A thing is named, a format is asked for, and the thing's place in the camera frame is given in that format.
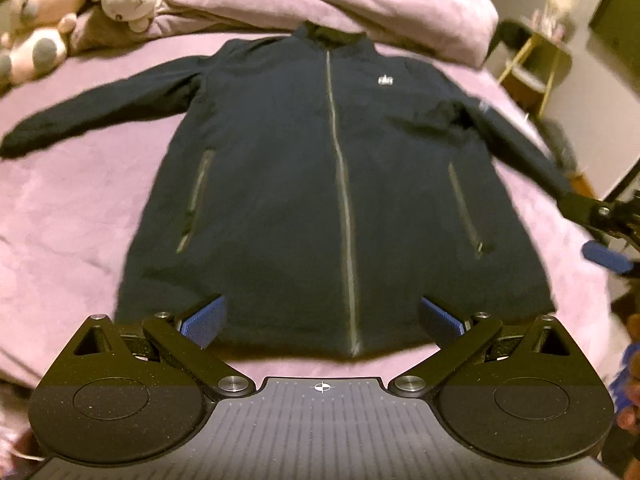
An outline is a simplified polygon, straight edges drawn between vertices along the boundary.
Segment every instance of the white logo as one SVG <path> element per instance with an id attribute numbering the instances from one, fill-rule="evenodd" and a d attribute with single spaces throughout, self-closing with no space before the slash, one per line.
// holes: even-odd
<path id="1" fill-rule="evenodd" d="M 378 78 L 378 84 L 379 85 L 389 85 L 391 86 L 394 83 L 394 79 L 388 75 L 381 75 Z"/>
<path id="2" fill-rule="evenodd" d="M 331 388 L 335 388 L 335 386 L 329 386 L 327 383 L 318 383 L 316 386 L 313 386 L 313 389 L 323 394 L 328 392 Z"/>

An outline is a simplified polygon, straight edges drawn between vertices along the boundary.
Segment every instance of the zipper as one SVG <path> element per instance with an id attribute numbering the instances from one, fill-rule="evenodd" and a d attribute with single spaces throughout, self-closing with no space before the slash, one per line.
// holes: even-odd
<path id="1" fill-rule="evenodd" d="M 456 167 L 453 165 L 453 162 L 449 163 L 449 181 L 451 182 L 451 187 L 453 188 L 453 193 L 456 196 L 456 202 L 458 203 L 458 214 L 460 215 L 462 223 L 465 225 L 466 236 L 473 247 L 476 259 L 479 260 L 482 258 L 482 254 L 484 253 L 484 244 L 482 243 L 480 233 L 478 233 L 478 230 L 471 219 L 469 208 L 466 206 L 465 193 L 462 191 L 462 186 L 460 186 L 458 172 L 456 171 Z"/>
<path id="2" fill-rule="evenodd" d="M 214 150 L 205 150 L 200 159 L 200 165 L 198 166 L 198 174 L 196 180 L 193 183 L 193 189 L 189 197 L 189 205 L 187 206 L 187 221 L 182 231 L 182 237 L 180 243 L 175 251 L 181 253 L 187 247 L 187 244 L 193 236 L 193 228 L 195 226 L 196 214 L 198 212 L 198 206 L 200 205 L 200 197 L 202 190 L 204 189 L 205 182 L 207 181 L 207 171 L 213 161 Z"/>
<path id="3" fill-rule="evenodd" d="M 334 87 L 331 78 L 331 53 L 326 51 L 326 88 L 329 98 L 331 137 L 335 153 L 335 177 L 338 188 L 338 207 L 340 209 L 340 227 L 342 231 L 342 282 L 344 287 L 345 304 L 349 318 L 348 339 L 351 356 L 360 353 L 360 334 L 358 333 L 358 301 L 357 276 L 354 259 L 354 219 L 348 189 L 348 170 L 344 160 L 340 142 L 338 141 L 337 115 L 335 111 Z"/>

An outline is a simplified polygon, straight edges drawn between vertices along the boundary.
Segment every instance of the jacket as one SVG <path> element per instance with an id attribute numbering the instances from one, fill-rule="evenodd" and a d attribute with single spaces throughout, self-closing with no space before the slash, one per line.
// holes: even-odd
<path id="1" fill-rule="evenodd" d="M 492 155 L 555 198 L 566 179 L 434 66 L 362 35 L 231 40 L 37 113 L 0 155 L 182 112 L 117 322 L 223 294 L 223 344 L 349 358 L 430 341 L 422 297 L 505 322 L 554 310 Z"/>

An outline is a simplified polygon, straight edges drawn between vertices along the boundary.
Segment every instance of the jacket sleeve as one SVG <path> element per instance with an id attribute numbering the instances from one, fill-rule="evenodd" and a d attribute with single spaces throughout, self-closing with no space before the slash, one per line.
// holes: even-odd
<path id="1" fill-rule="evenodd" d="M 36 113 L 4 136 L 0 156 L 17 158 L 87 130 L 185 112 L 200 89 L 209 59 L 172 60 Z"/>
<path id="2" fill-rule="evenodd" d="M 500 112 L 467 95 L 456 104 L 464 120 L 471 122 L 501 161 L 528 176 L 555 200 L 572 190 L 560 169 Z"/>

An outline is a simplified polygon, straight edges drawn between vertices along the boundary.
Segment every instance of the pink bedspread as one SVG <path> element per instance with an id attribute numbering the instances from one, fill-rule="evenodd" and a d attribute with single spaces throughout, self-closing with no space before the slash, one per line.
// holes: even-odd
<path id="1" fill-rule="evenodd" d="M 141 34 L 93 7 L 80 16 L 70 47 L 77 54 L 212 28 L 291 31 L 305 20 L 479 67 L 498 13 L 491 0 L 161 0 Z"/>
<path id="2" fill-rule="evenodd" d="M 176 36 L 107 57 L 70 59 L 39 82 L 0 99 L 0 135 L 27 114 L 91 86 L 175 57 L 213 54 L 240 34 Z M 257 34 L 242 35 L 258 38 Z M 380 46 L 383 54 L 405 54 Z M 486 72 L 439 64 L 468 92 L 503 111 L 532 139 Z M 36 384 L 89 314 L 111 314 L 127 247 L 180 116 L 127 123 L 66 140 L 16 161 L 0 161 L 0 370 Z M 547 270 L 558 316 L 592 364 L 608 343 L 606 274 L 582 260 L 583 232 L 565 221 L 534 184 L 496 163 Z M 264 376 L 381 376 L 385 383 L 435 346 L 357 364 L 318 360 L 232 363 L 259 384 Z"/>

